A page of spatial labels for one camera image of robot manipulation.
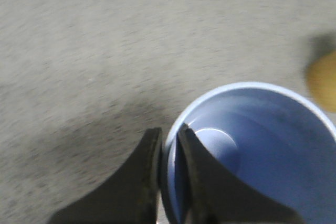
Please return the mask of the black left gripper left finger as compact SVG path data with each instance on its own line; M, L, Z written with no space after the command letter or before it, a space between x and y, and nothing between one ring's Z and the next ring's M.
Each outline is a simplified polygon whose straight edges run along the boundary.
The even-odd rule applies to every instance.
M147 129L121 167L49 223L156 223L162 130Z

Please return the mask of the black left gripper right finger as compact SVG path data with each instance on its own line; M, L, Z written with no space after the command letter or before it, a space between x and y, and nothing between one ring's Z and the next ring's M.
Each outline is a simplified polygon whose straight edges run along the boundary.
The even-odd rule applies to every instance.
M177 134L185 157L192 223L303 223L293 209L253 189L225 168L183 124Z

